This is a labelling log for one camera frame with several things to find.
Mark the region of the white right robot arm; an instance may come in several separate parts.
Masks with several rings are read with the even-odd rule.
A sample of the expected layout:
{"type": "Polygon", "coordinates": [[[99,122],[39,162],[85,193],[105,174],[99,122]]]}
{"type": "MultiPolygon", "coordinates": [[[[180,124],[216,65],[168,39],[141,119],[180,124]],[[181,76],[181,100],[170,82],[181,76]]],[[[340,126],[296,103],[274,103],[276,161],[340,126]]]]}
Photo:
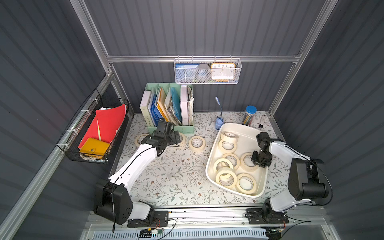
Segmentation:
{"type": "Polygon", "coordinates": [[[268,133],[256,136],[260,150],[254,151],[252,162],[258,167],[270,167],[277,157],[290,166],[288,188],[263,204],[263,217],[283,214],[295,206],[323,207],[333,199],[332,185],[321,169],[324,162],[305,156],[268,133]]]}

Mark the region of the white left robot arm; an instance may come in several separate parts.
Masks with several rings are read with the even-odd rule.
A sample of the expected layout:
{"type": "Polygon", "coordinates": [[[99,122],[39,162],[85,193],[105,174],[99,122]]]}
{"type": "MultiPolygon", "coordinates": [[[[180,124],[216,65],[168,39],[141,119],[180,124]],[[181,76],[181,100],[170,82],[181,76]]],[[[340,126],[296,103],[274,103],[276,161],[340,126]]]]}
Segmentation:
{"type": "Polygon", "coordinates": [[[128,220],[154,222],[153,206],[142,201],[134,202],[130,192],[144,169],[168,147],[179,147],[180,134],[175,125],[160,119],[157,129],[146,136],[133,156],[107,180],[100,179],[95,187],[94,213],[114,224],[128,220]]]}

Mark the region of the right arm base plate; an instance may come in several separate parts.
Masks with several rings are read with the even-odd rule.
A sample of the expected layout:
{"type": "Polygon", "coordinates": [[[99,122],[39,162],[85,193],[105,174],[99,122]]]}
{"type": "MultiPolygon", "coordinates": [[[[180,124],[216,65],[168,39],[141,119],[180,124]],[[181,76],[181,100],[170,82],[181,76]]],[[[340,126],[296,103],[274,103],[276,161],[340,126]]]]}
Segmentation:
{"type": "Polygon", "coordinates": [[[262,208],[246,209],[245,217],[250,225],[288,224],[289,219],[284,213],[264,210],[262,208]]]}

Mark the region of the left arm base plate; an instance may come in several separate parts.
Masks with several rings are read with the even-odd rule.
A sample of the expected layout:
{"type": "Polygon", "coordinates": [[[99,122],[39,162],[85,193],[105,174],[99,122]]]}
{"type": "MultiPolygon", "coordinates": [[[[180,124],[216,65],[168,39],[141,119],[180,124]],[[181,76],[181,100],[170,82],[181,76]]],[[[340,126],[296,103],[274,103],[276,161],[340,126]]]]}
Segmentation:
{"type": "Polygon", "coordinates": [[[156,228],[167,227],[169,220],[168,211],[153,211],[145,220],[129,220],[127,223],[128,228],[156,228]]]}

